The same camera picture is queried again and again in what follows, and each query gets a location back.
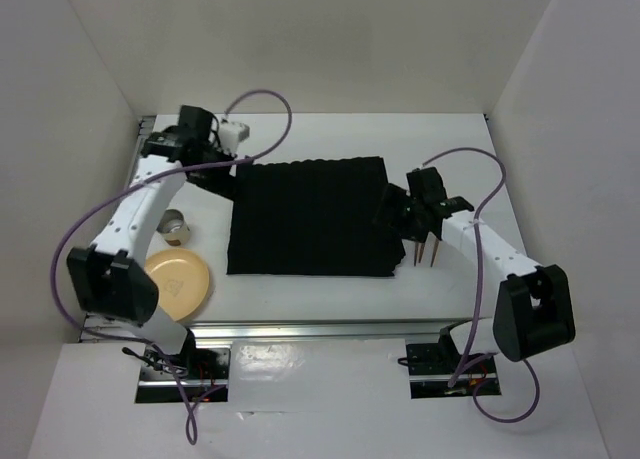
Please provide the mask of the black cloth placemat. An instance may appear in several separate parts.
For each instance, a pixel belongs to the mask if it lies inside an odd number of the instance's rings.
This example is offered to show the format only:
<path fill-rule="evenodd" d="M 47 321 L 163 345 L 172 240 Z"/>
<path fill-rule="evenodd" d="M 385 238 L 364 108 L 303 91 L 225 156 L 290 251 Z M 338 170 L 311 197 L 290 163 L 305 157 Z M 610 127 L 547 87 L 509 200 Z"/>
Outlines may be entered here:
<path fill-rule="evenodd" d="M 375 224 L 379 156 L 240 165 L 228 180 L 230 275 L 393 276 L 402 239 Z"/>

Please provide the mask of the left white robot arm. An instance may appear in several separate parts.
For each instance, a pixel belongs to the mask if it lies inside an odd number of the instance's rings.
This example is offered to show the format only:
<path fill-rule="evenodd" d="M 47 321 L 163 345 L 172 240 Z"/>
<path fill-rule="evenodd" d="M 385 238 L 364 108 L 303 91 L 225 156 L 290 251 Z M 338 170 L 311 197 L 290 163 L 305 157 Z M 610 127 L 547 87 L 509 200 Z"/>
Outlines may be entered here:
<path fill-rule="evenodd" d="M 151 239 L 174 195 L 190 182 L 225 199 L 234 193 L 234 157 L 210 139 L 213 113 L 184 105 L 175 125 L 144 143 L 133 181 L 105 228 L 66 258 L 80 308 L 114 319 L 164 353 L 163 367 L 186 378 L 198 366 L 193 333 L 159 305 L 159 288 L 144 270 Z"/>

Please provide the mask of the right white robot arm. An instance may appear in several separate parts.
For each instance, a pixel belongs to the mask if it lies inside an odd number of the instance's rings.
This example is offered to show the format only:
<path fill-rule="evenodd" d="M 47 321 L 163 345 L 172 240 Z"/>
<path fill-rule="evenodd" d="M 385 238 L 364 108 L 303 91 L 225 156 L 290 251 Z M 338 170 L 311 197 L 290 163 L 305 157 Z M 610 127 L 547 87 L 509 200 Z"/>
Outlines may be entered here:
<path fill-rule="evenodd" d="M 471 354 L 500 353 L 512 362 L 568 344 L 576 330 L 566 273 L 557 265 L 542 266 L 520 253 L 474 215 L 464 198 L 447 196 L 434 167 L 407 174 L 407 190 L 389 184 L 375 221 L 401 238 L 424 241 L 432 234 L 459 251 L 482 273 L 480 284 L 495 292 L 491 317 L 452 324 L 436 358 L 448 371 L 460 370 Z M 475 331 L 475 345 L 466 342 Z"/>

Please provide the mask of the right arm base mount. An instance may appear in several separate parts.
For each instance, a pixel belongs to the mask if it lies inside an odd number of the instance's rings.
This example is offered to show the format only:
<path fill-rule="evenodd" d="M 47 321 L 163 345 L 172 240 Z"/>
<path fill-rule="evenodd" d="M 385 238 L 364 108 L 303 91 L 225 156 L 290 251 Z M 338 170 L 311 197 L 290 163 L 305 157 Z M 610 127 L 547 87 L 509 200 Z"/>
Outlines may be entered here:
<path fill-rule="evenodd" d="M 448 385 L 459 358 L 438 343 L 409 343 L 397 359 L 409 375 L 412 399 L 469 397 L 480 385 L 479 396 L 499 396 L 501 387 L 493 359 L 487 359 L 463 372 L 454 386 Z"/>

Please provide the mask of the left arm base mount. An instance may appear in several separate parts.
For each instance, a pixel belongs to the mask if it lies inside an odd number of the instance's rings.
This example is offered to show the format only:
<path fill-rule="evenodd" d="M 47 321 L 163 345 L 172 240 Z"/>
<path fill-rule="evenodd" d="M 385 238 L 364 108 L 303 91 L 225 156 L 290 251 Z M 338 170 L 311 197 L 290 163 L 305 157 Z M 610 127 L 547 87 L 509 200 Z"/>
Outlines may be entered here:
<path fill-rule="evenodd" d="M 191 368 L 176 365 L 176 373 L 190 402 L 227 402 L 231 344 L 213 343 L 207 350 L 209 354 L 206 358 L 200 359 Z M 140 363 L 136 404 L 171 404 L 182 401 L 169 365 L 154 349 L 146 347 L 142 353 L 138 353 L 129 347 L 122 347 L 121 351 Z"/>

